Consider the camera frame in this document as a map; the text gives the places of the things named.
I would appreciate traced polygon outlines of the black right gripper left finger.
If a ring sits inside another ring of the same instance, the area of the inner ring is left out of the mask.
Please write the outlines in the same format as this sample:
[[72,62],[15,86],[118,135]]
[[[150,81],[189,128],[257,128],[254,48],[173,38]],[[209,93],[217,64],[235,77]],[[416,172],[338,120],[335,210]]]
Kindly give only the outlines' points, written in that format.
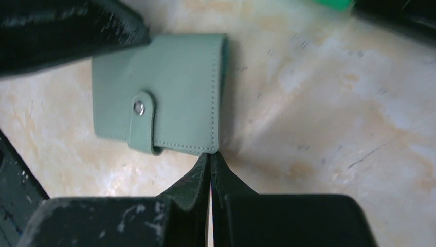
[[206,246],[210,158],[155,197],[46,200],[18,246]]

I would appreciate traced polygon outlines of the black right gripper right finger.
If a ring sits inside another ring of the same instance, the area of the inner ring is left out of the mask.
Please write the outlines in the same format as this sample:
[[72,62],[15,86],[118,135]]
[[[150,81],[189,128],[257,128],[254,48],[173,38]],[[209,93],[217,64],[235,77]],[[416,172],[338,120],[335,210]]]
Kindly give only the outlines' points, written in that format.
[[265,195],[211,155],[215,246],[376,246],[366,216],[338,194]]

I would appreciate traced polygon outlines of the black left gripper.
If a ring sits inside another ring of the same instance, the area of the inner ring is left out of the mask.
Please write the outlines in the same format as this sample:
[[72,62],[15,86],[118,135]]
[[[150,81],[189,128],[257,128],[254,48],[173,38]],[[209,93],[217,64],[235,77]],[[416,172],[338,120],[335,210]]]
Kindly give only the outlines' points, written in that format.
[[1,133],[1,246],[16,246],[29,219],[47,199],[44,188]]

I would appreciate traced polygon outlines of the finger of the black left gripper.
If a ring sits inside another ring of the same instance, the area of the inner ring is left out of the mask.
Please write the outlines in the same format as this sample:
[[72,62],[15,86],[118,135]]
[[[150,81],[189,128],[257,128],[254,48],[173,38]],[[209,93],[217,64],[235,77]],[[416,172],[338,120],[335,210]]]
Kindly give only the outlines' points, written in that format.
[[1,1],[1,76],[10,77],[150,42],[121,1]]

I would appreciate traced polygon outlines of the sage green card holder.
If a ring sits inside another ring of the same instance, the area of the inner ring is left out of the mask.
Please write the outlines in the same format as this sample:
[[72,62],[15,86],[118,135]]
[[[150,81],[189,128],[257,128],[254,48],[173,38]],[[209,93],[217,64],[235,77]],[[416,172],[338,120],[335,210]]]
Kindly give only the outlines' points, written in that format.
[[95,135],[153,155],[216,153],[227,44],[223,33],[164,34],[93,57]]

